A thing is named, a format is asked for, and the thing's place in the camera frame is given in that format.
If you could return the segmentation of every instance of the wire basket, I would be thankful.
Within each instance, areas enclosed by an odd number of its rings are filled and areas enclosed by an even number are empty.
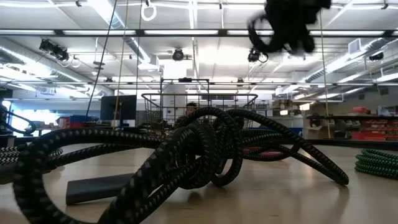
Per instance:
[[[190,112],[198,108],[213,106],[221,110],[256,109],[256,94],[226,94],[226,93],[145,93],[146,123],[139,128],[145,129],[147,134],[166,135],[175,129],[179,122]],[[205,116],[201,122],[212,123],[216,117]],[[240,128],[251,128],[253,121],[244,119]]]

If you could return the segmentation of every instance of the wooden floor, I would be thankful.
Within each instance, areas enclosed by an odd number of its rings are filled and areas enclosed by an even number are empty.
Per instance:
[[[83,147],[71,146],[66,151]],[[178,189],[144,223],[396,223],[398,181],[354,171],[358,149],[319,146],[349,176],[341,187],[295,159],[245,161],[239,177],[223,189]],[[77,219],[95,222],[111,198],[66,206],[69,180],[134,172],[150,149],[119,152],[60,167],[45,175],[47,192],[60,209]],[[11,184],[0,185],[0,223],[27,223]]]

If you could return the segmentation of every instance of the ceiling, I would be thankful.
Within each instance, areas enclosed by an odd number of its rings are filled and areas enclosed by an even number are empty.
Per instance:
[[[129,1],[127,8],[128,29],[191,29],[189,1],[191,0],[152,0],[157,4],[157,15],[151,21],[141,18],[141,2]],[[80,1],[82,7],[74,5],[75,1],[67,0],[30,0],[30,1],[0,1],[0,27],[2,29],[107,29],[108,24],[89,5],[88,1]],[[333,1],[330,10],[323,10],[321,14],[323,29],[343,30],[391,30],[398,27],[398,0],[387,0],[389,7],[380,9],[384,1],[355,0],[350,7],[344,6],[351,1]],[[124,20],[126,16],[127,1],[118,1],[116,12]],[[263,8],[263,1],[255,0],[223,0],[223,10],[219,9],[219,0],[197,1],[196,11],[192,11],[194,29],[246,29],[249,18]],[[264,29],[270,29],[267,23]],[[309,29],[320,29],[320,22],[309,26]],[[39,50],[41,37],[5,37],[24,48],[42,55]],[[213,82],[231,82],[244,78],[245,82],[299,82],[310,71],[327,64],[348,50],[352,38],[316,38],[314,53],[306,55],[306,60],[288,58],[287,52],[270,54],[269,61],[265,64],[249,63],[247,60],[251,43],[247,37],[196,37],[197,44],[197,77],[209,78]],[[95,71],[93,61],[99,60],[106,39],[98,39],[96,52],[96,39],[92,37],[51,37],[50,40],[68,49],[71,55],[80,59],[80,66],[68,69],[94,80]],[[182,48],[187,55],[193,55],[193,41],[191,37],[142,37],[138,39],[139,45],[147,52],[158,55],[160,64],[167,63],[171,56],[170,51]],[[372,39],[362,39],[366,44]],[[123,77],[135,77],[140,80],[154,78],[158,80],[159,72],[145,72],[137,69],[137,57],[128,46],[124,46],[125,56],[122,58],[123,40],[119,37],[110,37],[106,43],[106,65],[101,71],[100,80],[106,77],[118,77],[120,70]],[[44,57],[56,63],[53,57]],[[335,71],[339,77],[346,77],[364,69],[362,59],[345,68]],[[194,77],[191,59],[186,62],[187,76]],[[274,90],[277,86],[259,86],[257,90]]]

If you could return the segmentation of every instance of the computer monitor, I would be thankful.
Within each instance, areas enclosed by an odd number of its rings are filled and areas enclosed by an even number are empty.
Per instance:
[[[103,96],[101,98],[101,114],[100,119],[109,121],[114,119],[114,111],[116,107],[117,96]],[[137,96],[127,95],[119,96],[119,106],[116,119],[119,120],[135,120],[137,108]]]

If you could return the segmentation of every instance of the green braided cable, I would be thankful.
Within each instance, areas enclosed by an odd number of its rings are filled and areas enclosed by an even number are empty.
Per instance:
[[[362,150],[355,156],[355,170],[365,174],[398,179],[398,156],[372,149]]]

